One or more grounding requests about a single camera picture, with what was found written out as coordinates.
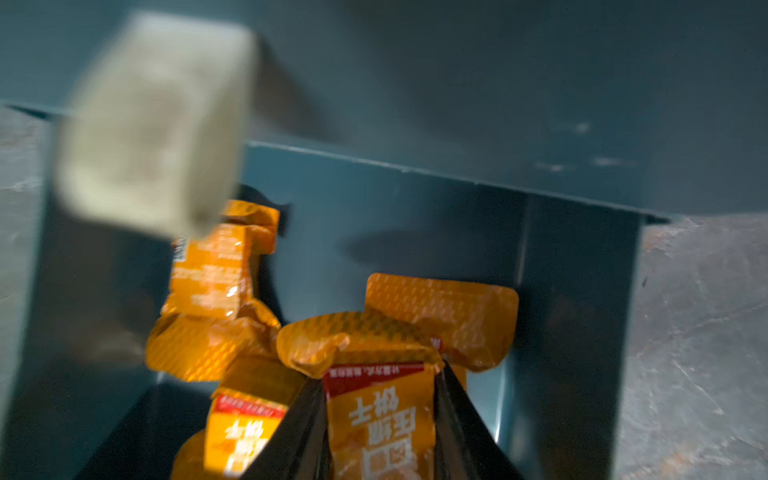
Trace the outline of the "teal three-drawer cabinet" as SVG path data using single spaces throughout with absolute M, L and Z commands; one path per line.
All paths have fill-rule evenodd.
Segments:
M 358 310 L 375 272 L 518 291 L 470 400 L 494 466 L 607 479 L 644 226 L 767 208 L 763 1 L 5 1 L 1 100 L 51 125 L 6 479 L 165 479 L 211 386 L 154 373 L 163 240 L 77 219 L 68 100 L 138 13 L 234 23 L 263 58 L 234 189 L 281 209 L 265 302 Z

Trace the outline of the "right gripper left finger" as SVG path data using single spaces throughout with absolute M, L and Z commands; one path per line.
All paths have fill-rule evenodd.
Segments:
M 320 380 L 307 380 L 265 448 L 241 479 L 328 479 L 326 399 Z

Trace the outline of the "orange cookie packet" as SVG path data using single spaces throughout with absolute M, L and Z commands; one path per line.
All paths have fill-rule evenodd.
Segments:
M 519 296 L 497 285 L 374 273 L 365 307 L 421 329 L 466 387 L 468 373 L 496 368 L 507 356 Z
M 375 312 L 321 315 L 285 326 L 276 350 L 322 383 L 334 478 L 433 478 L 444 361 L 416 326 Z
M 231 200 L 207 237 L 174 240 L 169 293 L 145 349 L 150 370 L 214 382 L 241 357 L 276 358 L 281 324 L 258 297 L 258 270 L 276 250 L 279 221 L 274 208 Z
M 212 395 L 205 429 L 180 448 L 171 477 L 241 477 L 268 444 L 306 380 L 278 360 L 235 360 Z

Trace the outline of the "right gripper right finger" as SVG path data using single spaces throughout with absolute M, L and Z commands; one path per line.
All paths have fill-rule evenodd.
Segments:
M 450 365 L 435 378 L 436 479 L 521 480 Z

